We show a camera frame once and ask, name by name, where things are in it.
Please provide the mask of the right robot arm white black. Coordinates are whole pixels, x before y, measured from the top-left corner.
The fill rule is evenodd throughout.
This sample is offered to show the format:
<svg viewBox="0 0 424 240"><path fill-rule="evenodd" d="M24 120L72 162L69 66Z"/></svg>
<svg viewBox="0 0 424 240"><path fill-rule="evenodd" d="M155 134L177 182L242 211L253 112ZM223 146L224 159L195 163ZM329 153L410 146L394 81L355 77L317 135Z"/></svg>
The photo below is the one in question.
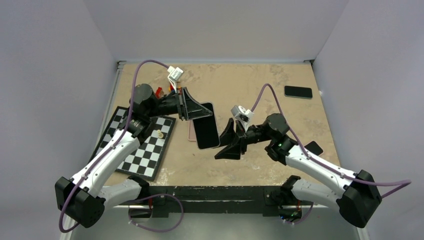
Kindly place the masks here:
<svg viewBox="0 0 424 240"><path fill-rule="evenodd" d="M280 191L284 202L292 204L300 200L323 205L339 212L351 225L364 228L382 202L374 177L365 170L354 172L324 160L301 147L288 136L288 131L287 121L280 113L273 113L262 124L248 128L231 118L221 134L224 148L214 158L240 160L248 145L269 141L264 149L271 160L319 181L316 184L290 176Z"/></svg>

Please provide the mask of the pink phone case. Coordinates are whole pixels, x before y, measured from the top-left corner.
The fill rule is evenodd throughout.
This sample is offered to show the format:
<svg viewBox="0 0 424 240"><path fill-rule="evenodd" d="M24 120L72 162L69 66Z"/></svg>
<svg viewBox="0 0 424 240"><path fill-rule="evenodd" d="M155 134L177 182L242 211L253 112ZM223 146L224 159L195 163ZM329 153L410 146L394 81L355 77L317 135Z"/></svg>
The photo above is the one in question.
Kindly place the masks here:
<svg viewBox="0 0 424 240"><path fill-rule="evenodd" d="M189 120L188 121L187 139L190 142L196 142L197 141L196 132L195 132L195 128L194 128L194 123L193 123L192 120Z"/></svg>

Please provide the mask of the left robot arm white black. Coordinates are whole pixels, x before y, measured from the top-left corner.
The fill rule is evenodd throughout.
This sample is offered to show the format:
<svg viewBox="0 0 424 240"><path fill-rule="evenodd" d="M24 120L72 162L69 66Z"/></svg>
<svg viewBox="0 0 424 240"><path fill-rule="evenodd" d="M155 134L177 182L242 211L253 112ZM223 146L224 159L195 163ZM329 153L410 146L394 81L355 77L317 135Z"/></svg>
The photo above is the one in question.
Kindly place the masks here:
<svg viewBox="0 0 424 240"><path fill-rule="evenodd" d="M196 101L186 87L181 93L157 97L149 84L132 88L128 115L112 139L83 169L70 178L60 177L55 185L57 207L60 210L59 230L65 229L64 218L75 221L75 226L89 228L105 210L121 203L134 201L138 205L149 199L148 183L140 177L130 176L124 183L105 187L104 184L118 166L133 153L154 131L153 118L177 114L181 120L205 120L214 110Z"/></svg>

